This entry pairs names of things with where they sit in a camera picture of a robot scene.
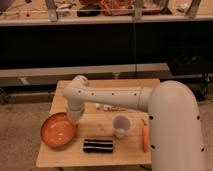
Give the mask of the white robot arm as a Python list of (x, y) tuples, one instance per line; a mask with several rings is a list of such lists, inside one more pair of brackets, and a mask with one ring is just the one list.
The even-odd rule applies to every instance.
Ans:
[(154, 88), (96, 88), (78, 75), (64, 88), (63, 96), (68, 114), (76, 121), (87, 102), (148, 113), (152, 171), (206, 171), (200, 112), (186, 85), (164, 81)]

